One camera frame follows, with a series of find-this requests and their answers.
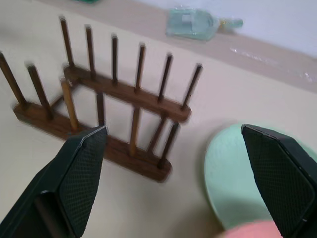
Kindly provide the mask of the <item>wooden dish rack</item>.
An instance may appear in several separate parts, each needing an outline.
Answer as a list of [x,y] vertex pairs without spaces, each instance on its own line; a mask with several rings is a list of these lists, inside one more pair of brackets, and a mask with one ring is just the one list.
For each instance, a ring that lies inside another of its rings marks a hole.
[[[133,107],[130,139],[124,142],[113,136],[109,138],[105,149],[105,157],[135,173],[157,182],[164,182],[172,171],[168,153],[174,143],[181,123],[188,120],[191,109],[188,106],[190,97],[202,72],[202,65],[196,65],[190,85],[182,103],[166,99],[164,91],[169,76],[173,56],[166,56],[165,68],[158,94],[150,93],[141,88],[141,78],[145,59],[146,46],[140,45],[137,73],[134,86],[118,80],[118,38],[111,37],[111,76],[107,77],[96,72],[93,32],[86,25],[86,40],[89,68],[84,69],[75,64],[72,47],[65,18],[60,18],[61,30],[68,59],[64,67],[64,78],[61,81],[62,94],[53,102],[49,102],[35,65],[27,66],[39,103],[25,99],[18,83],[2,52],[0,52],[0,70],[7,80],[17,99],[13,112],[16,117],[37,129],[43,130],[58,138],[66,139],[70,132],[78,133],[85,129],[77,118],[72,94],[79,86],[94,91],[96,96],[97,117],[99,125],[106,124],[105,96],[110,96]],[[160,117],[159,124],[146,150],[137,146],[137,136],[141,111],[148,111]]]

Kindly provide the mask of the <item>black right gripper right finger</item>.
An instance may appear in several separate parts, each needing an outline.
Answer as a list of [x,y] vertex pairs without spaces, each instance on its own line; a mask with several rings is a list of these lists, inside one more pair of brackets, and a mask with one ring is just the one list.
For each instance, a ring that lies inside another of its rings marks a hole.
[[283,238],[317,238],[317,162],[292,137],[244,124],[260,195]]

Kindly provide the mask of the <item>clear glass bottle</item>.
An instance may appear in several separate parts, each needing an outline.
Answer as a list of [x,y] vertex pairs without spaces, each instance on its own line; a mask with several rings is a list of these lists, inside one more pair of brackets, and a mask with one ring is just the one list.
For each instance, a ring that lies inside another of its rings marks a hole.
[[241,18],[221,18],[206,10],[176,7],[168,12],[166,35],[209,41],[217,32],[233,32],[243,24]]

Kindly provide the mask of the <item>clear plastic wrap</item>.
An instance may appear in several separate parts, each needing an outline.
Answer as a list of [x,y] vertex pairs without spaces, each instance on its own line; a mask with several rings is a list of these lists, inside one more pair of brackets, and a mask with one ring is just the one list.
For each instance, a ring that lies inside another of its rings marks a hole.
[[276,69],[282,70],[283,72],[287,72],[288,74],[291,74],[297,78],[300,79],[304,79],[310,83],[317,83],[317,74],[313,75],[311,73],[308,73],[306,71],[302,71],[296,68],[290,68],[287,67],[286,65],[282,64],[281,62],[278,62],[274,59],[270,59],[270,58],[266,58],[266,57],[262,57],[260,55],[251,53],[251,52],[247,52],[238,48],[233,48],[231,47],[230,50],[238,55],[253,59],[255,61],[261,62],[265,65],[269,65],[271,67],[274,67]]

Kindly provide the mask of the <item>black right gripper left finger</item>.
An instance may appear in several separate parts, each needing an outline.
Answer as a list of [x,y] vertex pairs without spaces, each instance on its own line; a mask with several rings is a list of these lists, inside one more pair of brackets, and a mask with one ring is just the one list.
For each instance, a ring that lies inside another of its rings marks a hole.
[[107,127],[70,136],[0,223],[0,238],[81,238],[101,175]]

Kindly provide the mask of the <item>pink plate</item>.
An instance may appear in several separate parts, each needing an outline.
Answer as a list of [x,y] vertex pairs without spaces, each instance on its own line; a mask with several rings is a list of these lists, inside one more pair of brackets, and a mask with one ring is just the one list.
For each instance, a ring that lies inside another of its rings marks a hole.
[[224,231],[215,238],[283,238],[283,236],[273,221],[257,221]]

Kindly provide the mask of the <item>green plate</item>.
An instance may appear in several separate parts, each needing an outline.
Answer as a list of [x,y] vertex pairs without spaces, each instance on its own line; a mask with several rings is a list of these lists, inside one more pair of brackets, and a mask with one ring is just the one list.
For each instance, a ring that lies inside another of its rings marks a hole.
[[[242,125],[234,124],[220,131],[211,140],[204,162],[209,201],[226,231],[246,223],[274,222],[254,179]],[[317,153],[295,140],[317,162]]]

